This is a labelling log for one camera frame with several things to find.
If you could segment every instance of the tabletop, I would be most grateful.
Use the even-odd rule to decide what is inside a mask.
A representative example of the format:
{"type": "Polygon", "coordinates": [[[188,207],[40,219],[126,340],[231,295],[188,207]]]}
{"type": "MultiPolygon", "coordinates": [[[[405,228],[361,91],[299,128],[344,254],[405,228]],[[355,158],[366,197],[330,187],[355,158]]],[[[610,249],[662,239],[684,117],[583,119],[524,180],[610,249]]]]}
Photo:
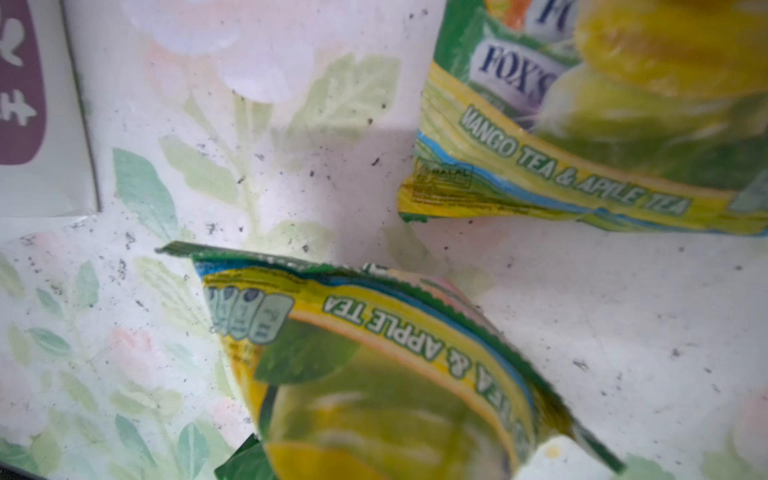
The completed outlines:
{"type": "MultiPolygon", "coordinates": [[[[0,461],[212,479],[253,431],[190,262],[154,253],[182,239],[445,276],[632,478],[765,478],[766,240],[398,218],[442,7],[65,2],[102,212],[0,245],[0,461]]],[[[564,439],[521,477],[553,472],[611,478],[564,439]]]]}

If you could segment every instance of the upside-down candy bag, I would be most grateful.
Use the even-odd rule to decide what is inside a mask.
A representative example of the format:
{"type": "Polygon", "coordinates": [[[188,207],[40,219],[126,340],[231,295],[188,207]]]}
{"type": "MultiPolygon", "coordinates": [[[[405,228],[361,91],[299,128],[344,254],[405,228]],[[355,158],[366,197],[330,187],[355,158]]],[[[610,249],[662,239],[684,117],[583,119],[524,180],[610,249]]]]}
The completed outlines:
{"type": "Polygon", "coordinates": [[[405,220],[768,233],[768,0],[448,0],[405,220]]]}
{"type": "Polygon", "coordinates": [[[257,425],[220,480],[502,480],[554,435],[623,466],[444,280],[180,242],[160,252],[194,262],[257,425]]]}

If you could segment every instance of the purple logo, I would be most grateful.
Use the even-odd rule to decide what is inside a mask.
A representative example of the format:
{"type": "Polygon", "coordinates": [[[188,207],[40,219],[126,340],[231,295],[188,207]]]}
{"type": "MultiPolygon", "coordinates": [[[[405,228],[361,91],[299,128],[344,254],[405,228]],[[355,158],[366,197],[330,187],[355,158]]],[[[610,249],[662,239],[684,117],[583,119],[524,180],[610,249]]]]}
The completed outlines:
{"type": "Polygon", "coordinates": [[[0,165],[21,165],[45,136],[45,87],[27,0],[0,2],[0,165]]]}

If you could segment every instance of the candy wrapper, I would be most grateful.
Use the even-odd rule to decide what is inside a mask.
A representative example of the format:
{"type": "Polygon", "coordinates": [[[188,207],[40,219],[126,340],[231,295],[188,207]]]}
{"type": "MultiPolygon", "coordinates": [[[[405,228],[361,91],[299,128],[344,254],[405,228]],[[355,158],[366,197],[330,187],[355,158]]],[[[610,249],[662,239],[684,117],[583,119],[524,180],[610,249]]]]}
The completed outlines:
{"type": "Polygon", "coordinates": [[[507,479],[554,435],[622,469],[444,280],[179,242],[160,252],[194,262],[257,425],[220,480],[507,479]]]}
{"type": "Polygon", "coordinates": [[[768,2],[448,0],[406,220],[768,232],[768,2]]]}

